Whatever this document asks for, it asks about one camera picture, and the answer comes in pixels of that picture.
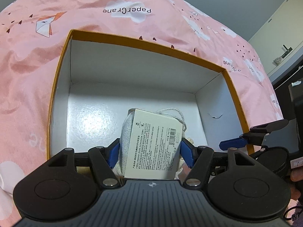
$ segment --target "white paper label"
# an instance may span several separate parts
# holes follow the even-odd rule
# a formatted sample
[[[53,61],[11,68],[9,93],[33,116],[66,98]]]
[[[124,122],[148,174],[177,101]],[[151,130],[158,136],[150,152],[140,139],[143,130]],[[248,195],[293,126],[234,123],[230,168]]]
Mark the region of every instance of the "white paper label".
[[[176,119],[136,109],[125,177],[174,179],[181,134],[182,124]]]
[[[297,167],[301,167],[303,166],[303,157],[297,158],[297,159],[293,159],[290,161],[290,167],[291,169],[297,168]]]

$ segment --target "human hand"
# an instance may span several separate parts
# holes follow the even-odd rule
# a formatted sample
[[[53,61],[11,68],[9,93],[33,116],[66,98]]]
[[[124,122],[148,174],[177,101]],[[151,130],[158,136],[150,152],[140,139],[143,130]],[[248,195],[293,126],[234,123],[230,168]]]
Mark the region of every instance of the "human hand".
[[[293,170],[290,174],[290,179],[293,182],[298,182],[303,180],[303,168],[301,167],[299,169]],[[301,192],[298,189],[296,189],[294,185],[290,185],[290,190],[291,190],[291,198],[295,201],[298,200],[301,196]]]

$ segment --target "barcode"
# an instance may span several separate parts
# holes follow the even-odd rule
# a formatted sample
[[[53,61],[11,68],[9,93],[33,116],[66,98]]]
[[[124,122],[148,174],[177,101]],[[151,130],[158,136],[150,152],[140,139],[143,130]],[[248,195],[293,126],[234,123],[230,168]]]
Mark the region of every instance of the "barcode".
[[[171,129],[169,132],[169,145],[175,145],[176,129]]]

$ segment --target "pink bedsheet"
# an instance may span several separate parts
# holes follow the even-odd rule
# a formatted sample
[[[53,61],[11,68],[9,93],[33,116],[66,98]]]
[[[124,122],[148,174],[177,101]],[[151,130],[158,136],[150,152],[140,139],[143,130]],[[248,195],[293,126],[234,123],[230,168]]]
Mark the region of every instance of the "pink bedsheet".
[[[184,0],[17,0],[0,13],[0,226],[14,224],[15,184],[46,160],[48,106],[71,29],[173,47],[225,67],[249,126],[282,113],[257,53]]]

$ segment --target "cabinet door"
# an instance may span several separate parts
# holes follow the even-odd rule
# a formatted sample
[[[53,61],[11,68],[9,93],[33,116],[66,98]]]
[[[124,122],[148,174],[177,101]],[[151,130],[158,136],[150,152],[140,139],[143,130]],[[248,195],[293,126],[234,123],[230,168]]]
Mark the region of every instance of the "cabinet door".
[[[303,41],[303,0],[287,0],[261,29],[249,40],[264,66],[267,75],[275,69],[274,59],[282,56],[287,48],[292,52]],[[288,54],[278,67],[287,61]]]

